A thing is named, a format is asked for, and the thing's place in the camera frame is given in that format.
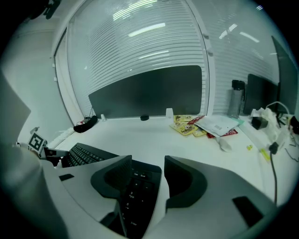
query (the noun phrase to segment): cable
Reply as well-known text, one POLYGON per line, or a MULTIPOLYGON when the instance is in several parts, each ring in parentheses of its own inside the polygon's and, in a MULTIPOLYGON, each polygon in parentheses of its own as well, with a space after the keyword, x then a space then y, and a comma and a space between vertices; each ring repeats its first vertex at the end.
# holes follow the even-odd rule
POLYGON ((89 116, 88 116, 88 117, 90 117, 90 114, 92 113, 92 110, 93 110, 93 108, 90 109, 90 112, 89 112, 89 116))
POLYGON ((299 144, 296 142, 296 139, 293 135, 290 134, 290 138, 295 145, 299 146, 299 144))
POLYGON ((298 159, 293 158, 293 157, 290 155, 289 151, 288 151, 286 148, 285 148, 285 150, 286 150, 287 154, 289 155, 289 157, 290 157, 291 159, 293 159, 293 160, 296 161, 296 162, 299 162, 299 158, 298 158, 298 159))
POLYGON ((276 178, 276 172, 274 169, 274 164, 272 160, 272 153, 270 152, 270 161, 271 161, 271 166, 272 166, 272 171, 274 175, 274 203, 277 205, 277 178, 276 178))
MULTIPOLYGON (((283 103, 281 103, 281 102, 279 102, 279 101, 274 101, 273 103, 268 104, 268 105, 266 106, 266 108, 268 108, 269 106, 271 106, 271 105, 273 105, 273 104, 276 104, 276 103, 282 105, 282 106, 286 109, 287 114, 290 115, 290 112, 289 112, 288 107, 286 107, 283 103)), ((289 128, 290 128, 290 121, 287 119, 286 123, 287 123, 287 125, 288 125, 288 129, 289 129, 289 128)))

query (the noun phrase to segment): white cable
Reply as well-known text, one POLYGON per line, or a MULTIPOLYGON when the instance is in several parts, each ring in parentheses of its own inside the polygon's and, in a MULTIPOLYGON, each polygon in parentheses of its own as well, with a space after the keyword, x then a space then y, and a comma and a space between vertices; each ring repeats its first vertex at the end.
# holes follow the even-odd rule
MULTIPOLYGON (((289 112, 288 107, 286 107, 283 103, 281 103, 281 102, 279 102, 279 101, 274 101, 273 103, 268 104, 268 105, 266 106, 266 108, 268 108, 269 106, 271 106, 271 105, 273 105, 273 104, 276 104, 276 103, 282 105, 282 106, 286 109, 286 112, 288 113, 288 115, 290 115, 290 112, 289 112)), ((290 127, 290 121, 289 121, 289 119, 287 119, 286 123, 287 123, 288 128, 289 128, 289 127, 290 127)))

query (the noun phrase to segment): water bottle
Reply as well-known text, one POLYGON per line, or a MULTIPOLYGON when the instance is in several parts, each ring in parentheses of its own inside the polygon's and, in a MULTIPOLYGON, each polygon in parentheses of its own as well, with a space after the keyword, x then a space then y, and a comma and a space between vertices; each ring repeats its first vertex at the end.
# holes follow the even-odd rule
POLYGON ((228 108, 228 116, 239 118, 242 101, 245 99, 245 82, 232 80, 232 95, 228 108))

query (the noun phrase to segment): monitor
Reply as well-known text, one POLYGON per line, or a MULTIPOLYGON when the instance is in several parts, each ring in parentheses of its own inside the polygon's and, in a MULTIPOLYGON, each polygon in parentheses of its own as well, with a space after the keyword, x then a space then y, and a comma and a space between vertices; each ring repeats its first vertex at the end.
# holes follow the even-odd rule
POLYGON ((277 94, 278 86, 276 84, 266 78, 248 74, 243 113, 251 114, 253 109, 266 108, 268 104, 276 101, 277 94))
MULTIPOLYGON (((298 72, 297 69, 279 42, 272 36, 277 53, 279 68, 279 89, 277 101, 288 107, 290 114, 295 113, 298 94, 298 72)), ((278 105, 277 113, 286 113, 286 110, 278 105)))
POLYGON ((202 76, 197 65, 151 70, 109 84, 88 97, 100 118, 162 116, 167 108, 174 114, 198 114, 202 76))

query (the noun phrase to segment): red package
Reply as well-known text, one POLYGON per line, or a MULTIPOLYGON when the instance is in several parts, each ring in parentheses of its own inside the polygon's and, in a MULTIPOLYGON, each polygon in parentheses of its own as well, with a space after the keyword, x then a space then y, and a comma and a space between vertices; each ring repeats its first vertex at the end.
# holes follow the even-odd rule
POLYGON ((202 119, 203 117, 204 117, 204 115, 203 115, 203 116, 198 116, 198 117, 192 119, 191 121, 189 121, 187 124, 188 124, 188 125, 194 125, 195 122, 199 121, 199 120, 202 119))
MULTIPOLYGON (((229 136, 229 135, 233 135, 233 134, 238 134, 238 132, 235 130, 235 129, 231 129, 230 131, 228 131, 225 135, 223 135, 222 137, 224 137, 224 136, 229 136)), ((209 139, 212 139, 212 138, 215 138, 215 136, 214 135, 212 135, 212 134, 210 134, 210 133, 206 133, 206 135, 207 135, 207 137, 209 138, 209 139)))

